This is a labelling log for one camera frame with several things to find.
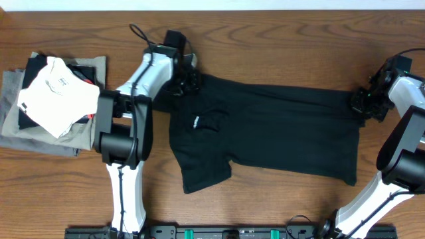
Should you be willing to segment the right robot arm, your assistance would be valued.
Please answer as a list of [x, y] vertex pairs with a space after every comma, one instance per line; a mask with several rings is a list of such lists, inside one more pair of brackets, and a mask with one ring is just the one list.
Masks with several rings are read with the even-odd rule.
[[366, 238], [390, 210], [424, 194], [424, 79], [403, 72], [388, 91], [401, 119], [377, 157], [372, 181], [346, 206], [336, 210], [317, 238]]

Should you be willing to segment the black t-shirt with logo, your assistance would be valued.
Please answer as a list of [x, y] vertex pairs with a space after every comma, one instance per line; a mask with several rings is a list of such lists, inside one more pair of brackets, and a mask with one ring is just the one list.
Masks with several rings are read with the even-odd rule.
[[169, 144], [183, 190], [227, 180], [231, 163], [357, 181], [364, 119], [348, 91], [243, 84], [203, 75], [193, 95], [160, 92], [155, 110], [170, 114]]

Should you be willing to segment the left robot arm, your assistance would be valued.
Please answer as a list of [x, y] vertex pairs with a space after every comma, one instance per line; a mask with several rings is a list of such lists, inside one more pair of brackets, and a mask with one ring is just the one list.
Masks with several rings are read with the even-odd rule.
[[197, 56], [157, 44], [116, 90], [102, 90], [94, 147], [106, 164], [114, 202], [110, 238], [139, 238], [145, 223], [142, 172], [153, 143], [152, 103], [166, 86], [174, 96], [199, 87]]

